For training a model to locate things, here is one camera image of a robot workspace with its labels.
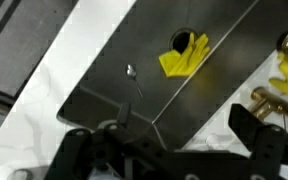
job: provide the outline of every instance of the white surface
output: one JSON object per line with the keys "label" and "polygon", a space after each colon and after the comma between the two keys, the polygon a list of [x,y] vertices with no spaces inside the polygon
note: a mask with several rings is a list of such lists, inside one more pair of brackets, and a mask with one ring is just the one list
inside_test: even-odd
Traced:
{"label": "white surface", "polygon": [[[56,113],[134,1],[78,2],[0,129],[0,179],[16,169],[52,161],[65,132],[71,129],[56,119]],[[275,58],[273,53],[189,141],[187,149],[208,149],[205,140],[215,133],[221,144],[214,147],[248,153],[228,128],[230,104],[250,105],[251,89],[267,86],[270,72],[277,72]],[[276,115],[271,121],[283,125]]]}

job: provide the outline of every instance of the brass pipe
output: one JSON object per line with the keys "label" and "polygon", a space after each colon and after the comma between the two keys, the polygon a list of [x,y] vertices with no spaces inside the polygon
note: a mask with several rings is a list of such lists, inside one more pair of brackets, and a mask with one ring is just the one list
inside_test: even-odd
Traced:
{"label": "brass pipe", "polygon": [[264,120],[273,111],[288,116],[288,102],[263,87],[255,88],[251,98],[256,101],[256,104],[250,112],[259,120]]}

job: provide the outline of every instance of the black mechanism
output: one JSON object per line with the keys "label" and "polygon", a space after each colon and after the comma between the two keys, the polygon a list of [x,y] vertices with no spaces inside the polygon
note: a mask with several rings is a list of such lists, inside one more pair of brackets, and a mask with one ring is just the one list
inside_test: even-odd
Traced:
{"label": "black mechanism", "polygon": [[93,134],[68,132],[45,179],[84,180],[93,168],[110,167],[127,180],[273,180],[282,179],[281,163],[288,165],[285,130],[264,125],[239,104],[232,105],[229,126],[251,151],[249,158],[228,151],[168,152],[125,128],[129,110],[129,105],[121,108],[118,122],[123,125],[109,124]]}

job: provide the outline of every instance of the brass fitting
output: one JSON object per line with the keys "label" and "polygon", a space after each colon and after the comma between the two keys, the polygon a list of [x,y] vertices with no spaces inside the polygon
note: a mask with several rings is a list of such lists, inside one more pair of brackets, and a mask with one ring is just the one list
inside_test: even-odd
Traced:
{"label": "brass fitting", "polygon": [[259,120],[264,120],[271,112],[288,116],[288,102],[263,87],[255,88],[251,98],[256,101],[256,104],[250,112]]}

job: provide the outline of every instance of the dark gray surface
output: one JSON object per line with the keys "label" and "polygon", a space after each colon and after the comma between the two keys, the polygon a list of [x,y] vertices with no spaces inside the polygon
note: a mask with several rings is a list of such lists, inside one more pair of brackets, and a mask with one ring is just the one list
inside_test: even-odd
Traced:
{"label": "dark gray surface", "polygon": [[157,121],[167,146],[182,147],[272,53],[285,30],[288,0],[260,1]]}
{"label": "dark gray surface", "polygon": [[[168,50],[172,33],[191,27],[206,32],[214,47],[253,2],[137,1],[78,84],[80,90],[75,89],[63,105],[61,119],[96,129],[99,122],[117,117],[121,103],[130,102],[134,115],[130,129],[145,131],[185,80],[167,79],[158,61]],[[204,125],[273,51],[285,30],[288,0],[260,1],[157,119],[156,126],[168,148],[180,148]],[[126,64],[136,66],[143,99],[125,74]]]}
{"label": "dark gray surface", "polygon": [[20,2],[0,34],[1,92],[13,97],[16,95],[56,37],[75,3],[76,0]]}

